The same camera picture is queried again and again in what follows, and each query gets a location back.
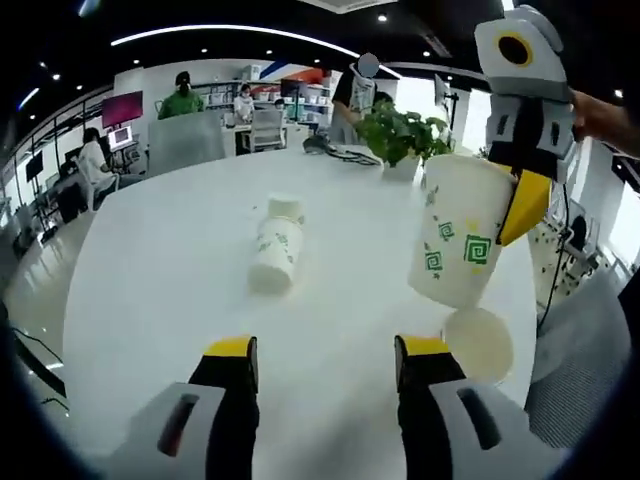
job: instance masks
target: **pink screen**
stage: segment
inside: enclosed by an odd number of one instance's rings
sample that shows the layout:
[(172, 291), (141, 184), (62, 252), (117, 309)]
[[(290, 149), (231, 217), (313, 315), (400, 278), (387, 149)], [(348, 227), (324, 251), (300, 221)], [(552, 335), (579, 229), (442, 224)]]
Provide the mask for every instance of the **pink screen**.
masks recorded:
[(102, 128), (142, 116), (142, 91), (125, 93), (102, 101)]

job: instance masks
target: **potted plant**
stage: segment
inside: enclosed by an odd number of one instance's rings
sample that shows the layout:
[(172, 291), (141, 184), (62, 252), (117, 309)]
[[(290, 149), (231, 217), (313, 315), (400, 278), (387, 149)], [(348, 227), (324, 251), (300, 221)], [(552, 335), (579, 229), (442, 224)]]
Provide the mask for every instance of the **potted plant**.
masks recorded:
[(385, 162), (385, 176), (413, 179), (420, 158), (451, 153), (443, 140), (447, 123), (439, 118), (422, 120), (419, 113), (400, 113), (393, 104), (380, 102), (356, 125), (371, 152)]

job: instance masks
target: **person in white shirt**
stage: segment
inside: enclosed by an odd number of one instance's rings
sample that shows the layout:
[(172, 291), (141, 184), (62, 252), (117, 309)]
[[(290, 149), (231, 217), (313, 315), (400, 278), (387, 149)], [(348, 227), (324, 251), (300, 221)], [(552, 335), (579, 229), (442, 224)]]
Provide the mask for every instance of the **person in white shirt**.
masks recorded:
[(240, 95), (233, 100), (233, 111), (236, 114), (236, 121), (243, 123), (251, 122), (253, 109), (251, 87), (245, 83), (240, 87)]
[[(115, 191), (116, 177), (110, 172), (109, 166), (104, 160), (104, 153), (99, 140), (100, 133), (97, 128), (90, 127), (84, 131), (82, 137), (84, 146), (80, 150), (77, 164), (78, 168), (82, 169), (93, 185), (100, 185), (100, 190), (96, 193), (102, 199)], [(120, 175), (118, 188), (126, 188), (141, 180), (142, 177), (139, 175)]]

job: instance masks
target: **ceiling light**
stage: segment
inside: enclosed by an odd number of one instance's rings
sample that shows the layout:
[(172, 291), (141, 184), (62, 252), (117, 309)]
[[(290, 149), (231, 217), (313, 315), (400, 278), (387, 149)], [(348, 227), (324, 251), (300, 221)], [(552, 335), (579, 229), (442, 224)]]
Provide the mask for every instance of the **ceiling light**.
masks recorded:
[(39, 88), (34, 88), (33, 90), (31, 90), (29, 92), (29, 94), (24, 97), (24, 100), (22, 100), (22, 102), (20, 102), (20, 105), (18, 105), (18, 110), (22, 109), (22, 107), (24, 107), (26, 105), (26, 103), (31, 100), (33, 98), (33, 96), (38, 93), (40, 91)]
[[(335, 45), (333, 43), (318, 40), (317, 38), (307, 37), (298, 33), (285, 32), (283, 30), (275, 30), (273, 28), (253, 27), (249, 25), (181, 25), (179, 27), (159, 28), (157, 30), (149, 30), (148, 32), (136, 33), (135, 35), (129, 35), (128, 37), (119, 38), (118, 40), (114, 40), (113, 42), (111, 42), (111, 46), (117, 47), (118, 45), (122, 45), (123, 43), (132, 42), (134, 40), (139, 40), (141, 38), (151, 37), (154, 35), (161, 35), (164, 33), (186, 32), (193, 30), (240, 30), (244, 32), (270, 33), (272, 35), (280, 35), (282, 37), (289, 37), (296, 40), (314, 43), (322, 47), (331, 48), (332, 50), (344, 53), (353, 58), (360, 58), (360, 54), (356, 52), (347, 50), (346, 48)], [(402, 75), (400, 75), (398, 72), (391, 70), (389, 67), (385, 67), (384, 65), (380, 65), (380, 70), (383, 70), (396, 78), (402, 78)]]

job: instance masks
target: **paper cup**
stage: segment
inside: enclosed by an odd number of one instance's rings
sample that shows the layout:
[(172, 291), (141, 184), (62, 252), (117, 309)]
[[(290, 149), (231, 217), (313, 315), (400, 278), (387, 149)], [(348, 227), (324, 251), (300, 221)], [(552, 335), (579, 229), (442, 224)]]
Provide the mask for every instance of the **paper cup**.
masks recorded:
[(283, 293), (293, 283), (302, 247), (300, 225), (287, 218), (267, 218), (258, 231), (257, 254), (249, 269), (249, 286), (255, 292)]
[(495, 240), (516, 181), (487, 160), (460, 155), (427, 160), (425, 175), (409, 285), (450, 307), (473, 307), (498, 261)]
[(457, 310), (441, 334), (467, 378), (499, 384), (513, 365), (513, 344), (505, 323), (482, 308)]
[(302, 212), (302, 203), (300, 199), (292, 195), (283, 193), (272, 193), (269, 195), (270, 218), (288, 218), (292, 222), (304, 224), (304, 215)]

